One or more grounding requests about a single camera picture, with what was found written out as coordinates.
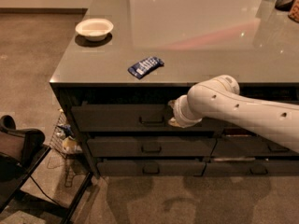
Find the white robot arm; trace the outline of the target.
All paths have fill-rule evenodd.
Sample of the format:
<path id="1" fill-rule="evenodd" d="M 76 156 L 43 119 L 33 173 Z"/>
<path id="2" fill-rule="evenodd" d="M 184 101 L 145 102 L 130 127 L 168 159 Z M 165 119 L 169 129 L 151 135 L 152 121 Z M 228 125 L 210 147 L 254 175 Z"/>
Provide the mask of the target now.
<path id="1" fill-rule="evenodd" d="M 299 151 L 299 105 L 247 98 L 239 93 L 237 81 L 228 75 L 197 83 L 174 102 L 173 120 L 187 128 L 203 118 L 220 119 Z"/>

